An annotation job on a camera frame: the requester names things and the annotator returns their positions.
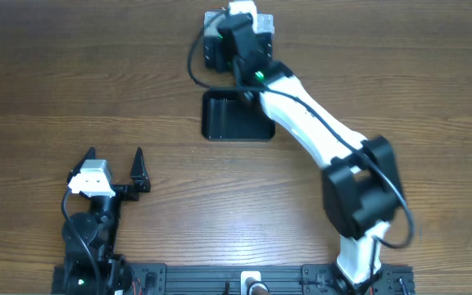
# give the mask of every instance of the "wooden table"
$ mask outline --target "wooden table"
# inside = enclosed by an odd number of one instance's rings
[[[90,146],[129,181],[143,148],[152,192],[126,203],[117,252],[170,265],[328,263],[338,234],[320,173],[281,128],[211,143],[185,70],[203,13],[225,1],[0,0],[0,293],[47,293],[63,262],[66,174]],[[472,293],[472,2],[272,1],[275,57],[318,102],[397,151],[420,229],[383,261],[419,293]],[[229,75],[202,70],[213,84]],[[70,211],[86,210],[83,198]],[[406,233],[403,214],[389,239]]]

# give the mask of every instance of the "wooden surface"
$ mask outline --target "wooden surface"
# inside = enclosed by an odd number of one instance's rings
[[[64,257],[66,173],[90,146],[115,181],[143,148],[152,193],[123,206],[117,251],[170,265],[332,262],[320,173],[279,128],[210,143],[185,70],[224,1],[0,0],[0,293],[47,293]],[[397,151],[417,234],[383,260],[419,293],[472,293],[472,2],[272,1],[275,57],[352,129]],[[230,84],[228,75],[199,75]],[[88,203],[70,200],[71,212]],[[403,236],[402,215],[390,239]]]

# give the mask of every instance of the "tabletop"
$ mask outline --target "tabletop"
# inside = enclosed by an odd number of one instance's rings
[[[186,55],[223,1],[0,0],[0,293],[48,293],[66,174],[89,147],[115,183],[143,149],[152,192],[122,208],[132,262],[331,263],[320,172],[290,134],[213,143]],[[382,260],[418,293],[472,293],[472,1],[272,1],[275,58],[326,110],[392,143],[417,235]],[[213,84],[230,75],[194,69]],[[73,197],[70,211],[88,201]],[[399,212],[388,239],[406,233]]]

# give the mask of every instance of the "wood grain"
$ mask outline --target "wood grain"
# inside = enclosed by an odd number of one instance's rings
[[[152,193],[125,204],[117,251],[171,265],[327,263],[339,239],[320,174],[279,129],[210,143],[187,76],[222,1],[0,0],[0,293],[48,293],[64,256],[66,173],[90,146],[116,182],[143,148]],[[383,260],[419,293],[472,293],[472,2],[272,1],[275,56],[352,129],[397,151],[420,234]],[[194,66],[216,84],[214,75]],[[87,202],[70,200],[70,211]],[[405,234],[402,214],[390,239]]]

